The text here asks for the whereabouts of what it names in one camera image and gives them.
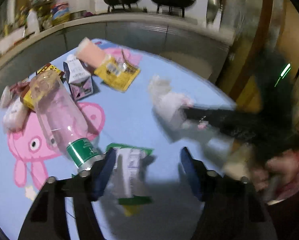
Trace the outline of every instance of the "light blue tablecloth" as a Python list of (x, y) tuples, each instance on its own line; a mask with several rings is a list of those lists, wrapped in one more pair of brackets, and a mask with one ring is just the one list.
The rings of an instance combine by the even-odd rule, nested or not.
[[(99, 46), (102, 49), (118, 46), (108, 41), (94, 41), (101, 41)], [(51, 63), (63, 69), (63, 61), (74, 51)], [(104, 110), (105, 125), (97, 140), (101, 150), (112, 142), (155, 149), (155, 160), (148, 166), (146, 173), (147, 187), (154, 202), (144, 205), (140, 214), (127, 218), (116, 204), (108, 185), (105, 195), (93, 203), (94, 211), (108, 240), (190, 239), (201, 215), (202, 205), (190, 191), (179, 165), (179, 152), (187, 146), (193, 157), (202, 160), (208, 169), (220, 171), (219, 166), (230, 149), (231, 140), (213, 130), (205, 130), (194, 136), (169, 133), (152, 111), (147, 86), (153, 75), (159, 75), (171, 80), (174, 92), (185, 93), (198, 104), (233, 107), (234, 103), (214, 85), (173, 62), (137, 50), (131, 52), (142, 54), (143, 57), (139, 63), (141, 72), (128, 90), (125, 93), (117, 92), (93, 76), (100, 92), (81, 102), (97, 103)], [(32, 201), (25, 197), (25, 189), (16, 186), (13, 180), (16, 160), (9, 151), (7, 135), (3, 132), (4, 113), (5, 110), (0, 109), (0, 227), (14, 240), (18, 237)], [(76, 172), (74, 163), (63, 156), (44, 163), (48, 175), (58, 179), (69, 178)], [(32, 178), (28, 172), (26, 186), (31, 185)], [(71, 199), (67, 199), (66, 204), (71, 238), (78, 239)]]

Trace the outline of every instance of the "clear plastic bottle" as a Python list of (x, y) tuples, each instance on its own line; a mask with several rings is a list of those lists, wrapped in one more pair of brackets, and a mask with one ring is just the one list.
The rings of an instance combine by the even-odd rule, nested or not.
[(27, 16), (27, 33), (35, 33), (35, 35), (40, 33), (39, 19), (37, 18), (37, 13), (33, 9), (29, 11)]
[(55, 71), (36, 76), (30, 90), (43, 134), (51, 146), (57, 145), (64, 155), (69, 154), (78, 171), (89, 170), (103, 158), (86, 138), (87, 122)]

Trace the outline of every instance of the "kitchen counter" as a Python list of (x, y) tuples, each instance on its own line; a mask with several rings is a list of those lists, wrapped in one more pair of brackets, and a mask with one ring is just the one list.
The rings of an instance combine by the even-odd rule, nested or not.
[(188, 31), (196, 32), (201, 35), (207, 36), (211, 39), (215, 39), (227, 45), (232, 45), (234, 41), (234, 31), (230, 29), (221, 28), (219, 31), (205, 28), (203, 26), (194, 25), (191, 22), (186, 21), (180, 17), (172, 17), (161, 14), (154, 13), (114, 13), (114, 14), (104, 14), (96, 15), (87, 18), (81, 18), (66, 22), (57, 26), (54, 26), (48, 30), (42, 31), (36, 36), (32, 36), (21, 44), (15, 46), (6, 54), (0, 58), (0, 68), (5, 65), (10, 59), (15, 57), (21, 51), (29, 47), (30, 45), (36, 43), (37, 41), (45, 38), (57, 31), (63, 30), (68, 27), (97, 23), (97, 22), (118, 22), (118, 21), (130, 21), (130, 22), (151, 22), (154, 24), (164, 24), (168, 26), (173, 26), (180, 29), (185, 29)]

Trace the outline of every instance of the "cabinet door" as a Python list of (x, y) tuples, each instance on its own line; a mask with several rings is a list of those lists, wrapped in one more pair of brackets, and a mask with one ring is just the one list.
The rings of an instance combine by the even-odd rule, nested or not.
[(32, 71), (26, 62), (27, 58), (21, 52), (0, 69), (0, 98), (4, 88), (28, 77)]
[(164, 48), (164, 53), (167, 52), (186, 54), (196, 58), (195, 62), (201, 60), (201, 66), (190, 62), (184, 66), (197, 74), (201, 72), (200, 67), (208, 64), (212, 71), (208, 79), (215, 83), (227, 57), (228, 46), (198, 33), (169, 27)]
[(65, 29), (67, 51), (76, 48), (85, 37), (105, 39), (106, 23), (88, 23)]
[(32, 72), (39, 70), (46, 63), (65, 54), (66, 46), (62, 31), (53, 33), (23, 50), (24, 57)]
[(106, 39), (132, 49), (159, 54), (164, 47), (167, 26), (150, 23), (108, 22)]

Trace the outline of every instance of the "table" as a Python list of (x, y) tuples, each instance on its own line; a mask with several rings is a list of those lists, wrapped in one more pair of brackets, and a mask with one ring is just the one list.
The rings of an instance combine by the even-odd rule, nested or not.
[[(112, 53), (119, 47), (105, 40), (93, 42)], [(51, 63), (63, 69), (63, 61), (74, 52), (75, 49)], [(120, 93), (93, 76), (99, 92), (82, 99), (80, 104), (99, 131), (99, 136), (90, 136), (101, 151), (112, 142), (155, 149), (155, 160), (146, 172), (147, 187), (154, 202), (142, 206), (139, 214), (125, 217), (108, 185), (104, 196), (93, 203), (99, 226), (108, 240), (190, 239), (203, 205), (191, 193), (179, 164), (179, 152), (186, 146), (208, 169), (220, 171), (232, 140), (212, 129), (195, 136), (170, 133), (152, 111), (147, 86), (154, 75), (159, 75), (171, 80), (174, 92), (185, 93), (198, 104), (233, 107), (234, 103), (211, 83), (171, 61), (132, 49), (127, 54), (141, 68), (128, 90)], [(69, 178), (77, 169), (74, 162), (46, 147), (34, 113), (25, 132), (12, 136), (3, 132), (4, 113), (0, 109), (0, 227), (14, 240), (45, 177)], [(24, 164), (18, 154), (27, 156), (28, 162)], [(78, 239), (71, 199), (66, 199), (66, 209), (71, 238)]]

